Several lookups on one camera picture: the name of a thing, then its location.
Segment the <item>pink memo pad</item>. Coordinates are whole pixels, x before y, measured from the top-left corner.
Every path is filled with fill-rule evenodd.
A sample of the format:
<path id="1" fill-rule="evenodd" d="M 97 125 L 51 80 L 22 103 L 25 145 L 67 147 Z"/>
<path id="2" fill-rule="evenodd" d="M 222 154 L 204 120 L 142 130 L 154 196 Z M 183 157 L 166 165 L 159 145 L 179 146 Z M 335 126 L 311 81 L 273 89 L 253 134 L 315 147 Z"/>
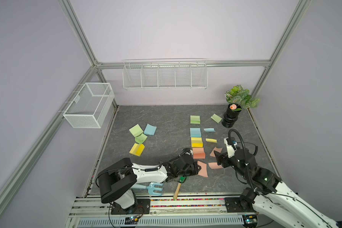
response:
<path id="1" fill-rule="evenodd" d="M 208 178 L 208 173 L 207 173 L 207 164 L 197 161 L 197 165 L 200 166 L 200 170 L 198 172 L 198 175 L 201 177 Z"/>
<path id="2" fill-rule="evenodd" d="M 192 149 L 194 159 L 205 159 L 206 154 L 203 147 Z"/>

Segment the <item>torn pink memo page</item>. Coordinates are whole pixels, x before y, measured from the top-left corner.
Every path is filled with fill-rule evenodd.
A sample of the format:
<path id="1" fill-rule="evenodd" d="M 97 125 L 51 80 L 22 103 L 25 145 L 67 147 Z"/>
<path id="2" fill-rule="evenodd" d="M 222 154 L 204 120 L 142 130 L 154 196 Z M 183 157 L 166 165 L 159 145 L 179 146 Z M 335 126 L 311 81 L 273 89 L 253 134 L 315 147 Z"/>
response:
<path id="1" fill-rule="evenodd" d="M 223 148 L 214 147 L 213 150 L 212 150 L 211 153 L 210 153 L 210 156 L 211 156 L 211 157 L 215 157 L 215 152 L 221 153 L 221 152 L 222 152 L 222 149 L 223 149 Z"/>

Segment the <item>torn yellow memo page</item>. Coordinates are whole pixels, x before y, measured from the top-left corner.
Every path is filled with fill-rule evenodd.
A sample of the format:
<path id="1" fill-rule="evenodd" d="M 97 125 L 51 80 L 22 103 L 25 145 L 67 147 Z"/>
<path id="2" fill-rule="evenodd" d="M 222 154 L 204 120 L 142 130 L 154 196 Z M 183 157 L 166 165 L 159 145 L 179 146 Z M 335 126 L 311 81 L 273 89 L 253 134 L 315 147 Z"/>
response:
<path id="1" fill-rule="evenodd" d="M 206 138 L 206 141 L 209 143 L 217 143 L 218 142 L 216 139 L 210 139 L 210 138 Z"/>

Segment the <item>torn blue memo page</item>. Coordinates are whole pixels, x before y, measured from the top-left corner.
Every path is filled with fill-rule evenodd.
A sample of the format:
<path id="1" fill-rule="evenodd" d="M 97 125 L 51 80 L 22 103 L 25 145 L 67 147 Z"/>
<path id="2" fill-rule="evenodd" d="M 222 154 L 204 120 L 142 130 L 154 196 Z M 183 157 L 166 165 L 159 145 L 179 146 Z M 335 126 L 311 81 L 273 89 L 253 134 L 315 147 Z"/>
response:
<path id="1" fill-rule="evenodd" d="M 204 128 L 205 132 L 215 132 L 214 128 Z"/>

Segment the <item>light blue memo pad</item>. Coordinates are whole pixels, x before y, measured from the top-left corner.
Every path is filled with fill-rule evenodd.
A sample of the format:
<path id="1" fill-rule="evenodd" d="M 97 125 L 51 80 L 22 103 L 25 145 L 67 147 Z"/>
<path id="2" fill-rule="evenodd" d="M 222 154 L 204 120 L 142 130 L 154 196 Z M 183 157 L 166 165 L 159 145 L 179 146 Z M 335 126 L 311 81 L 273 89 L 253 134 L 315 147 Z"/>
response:
<path id="1" fill-rule="evenodd" d="M 157 127 L 156 127 L 156 126 L 150 125 L 150 124 L 148 123 L 143 133 L 144 133 L 145 135 L 154 136 L 156 130 L 157 130 Z"/>

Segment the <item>torn green memo page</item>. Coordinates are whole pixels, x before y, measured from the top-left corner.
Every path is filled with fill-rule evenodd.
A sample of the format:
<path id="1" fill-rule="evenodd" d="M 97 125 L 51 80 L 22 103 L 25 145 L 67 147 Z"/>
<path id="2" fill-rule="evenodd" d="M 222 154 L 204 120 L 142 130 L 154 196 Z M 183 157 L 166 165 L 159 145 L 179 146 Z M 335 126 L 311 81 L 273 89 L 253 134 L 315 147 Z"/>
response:
<path id="1" fill-rule="evenodd" d="M 212 119 L 213 121 L 215 121 L 216 123 L 220 123 L 220 122 L 222 121 L 222 118 L 221 118 L 220 116 L 218 116 L 217 114 L 213 114 L 213 115 L 211 116 L 211 119 Z"/>

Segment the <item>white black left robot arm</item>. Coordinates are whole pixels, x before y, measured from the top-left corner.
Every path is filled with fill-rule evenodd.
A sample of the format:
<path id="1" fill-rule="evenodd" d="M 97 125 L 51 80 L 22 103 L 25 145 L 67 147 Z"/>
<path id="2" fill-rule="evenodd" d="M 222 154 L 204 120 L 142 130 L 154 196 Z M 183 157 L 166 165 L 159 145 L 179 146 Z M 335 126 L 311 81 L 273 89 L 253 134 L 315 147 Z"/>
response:
<path id="1" fill-rule="evenodd" d="M 191 148 L 168 161 L 157 165 L 139 165 L 130 158 L 123 158 L 102 170 L 96 177 L 95 184 L 100 190 L 103 204 L 116 203 L 122 209 L 136 204 L 132 188 L 143 183 L 159 183 L 175 181 L 200 173 L 202 167 L 193 159 Z"/>

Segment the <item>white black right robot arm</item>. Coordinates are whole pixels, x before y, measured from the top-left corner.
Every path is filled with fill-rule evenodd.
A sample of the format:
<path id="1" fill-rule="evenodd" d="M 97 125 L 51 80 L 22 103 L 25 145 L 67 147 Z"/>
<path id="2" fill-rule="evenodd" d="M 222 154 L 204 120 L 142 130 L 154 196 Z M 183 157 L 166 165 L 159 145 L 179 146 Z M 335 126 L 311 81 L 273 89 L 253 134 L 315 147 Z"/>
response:
<path id="1" fill-rule="evenodd" d="M 342 228 L 293 192 L 277 175 L 257 165 L 255 156 L 244 149 L 230 153 L 214 151 L 217 164 L 231 167 L 248 187 L 239 197 L 242 209 L 253 209 L 286 228 Z"/>

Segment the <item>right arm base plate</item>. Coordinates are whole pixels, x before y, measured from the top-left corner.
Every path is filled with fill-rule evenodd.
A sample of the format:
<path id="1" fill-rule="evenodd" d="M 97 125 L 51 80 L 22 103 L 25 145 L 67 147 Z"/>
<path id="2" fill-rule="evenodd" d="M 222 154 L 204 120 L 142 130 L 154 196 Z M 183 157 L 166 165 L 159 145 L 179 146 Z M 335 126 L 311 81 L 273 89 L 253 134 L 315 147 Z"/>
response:
<path id="1" fill-rule="evenodd" d="M 251 203 L 241 201 L 239 197 L 224 198 L 228 213 L 256 213 Z"/>

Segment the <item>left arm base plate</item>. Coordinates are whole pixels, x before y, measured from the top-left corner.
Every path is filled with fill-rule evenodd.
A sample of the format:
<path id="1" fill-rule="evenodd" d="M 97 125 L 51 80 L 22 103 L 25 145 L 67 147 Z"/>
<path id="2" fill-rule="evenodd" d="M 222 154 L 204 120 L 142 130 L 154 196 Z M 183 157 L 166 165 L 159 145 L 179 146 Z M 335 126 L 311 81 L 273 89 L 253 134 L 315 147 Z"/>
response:
<path id="1" fill-rule="evenodd" d="M 112 215 L 130 215 L 130 214 L 149 214 L 151 208 L 150 199 L 136 199 L 133 206 L 123 209 L 119 204 L 114 203 L 114 207 L 111 209 Z"/>

